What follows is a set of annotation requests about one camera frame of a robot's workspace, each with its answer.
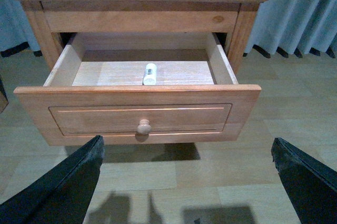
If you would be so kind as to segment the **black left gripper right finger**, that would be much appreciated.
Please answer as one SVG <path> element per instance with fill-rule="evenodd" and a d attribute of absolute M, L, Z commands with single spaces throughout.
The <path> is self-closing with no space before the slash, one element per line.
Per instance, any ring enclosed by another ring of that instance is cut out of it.
<path fill-rule="evenodd" d="M 336 171 L 275 138 L 271 154 L 301 223 L 336 223 Z"/>

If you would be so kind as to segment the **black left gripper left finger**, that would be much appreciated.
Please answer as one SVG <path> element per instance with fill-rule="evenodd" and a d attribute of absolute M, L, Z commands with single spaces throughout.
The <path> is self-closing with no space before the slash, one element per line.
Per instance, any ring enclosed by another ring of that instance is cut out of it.
<path fill-rule="evenodd" d="M 83 223 L 104 159 L 104 140 L 89 140 L 1 204 L 1 223 Z"/>

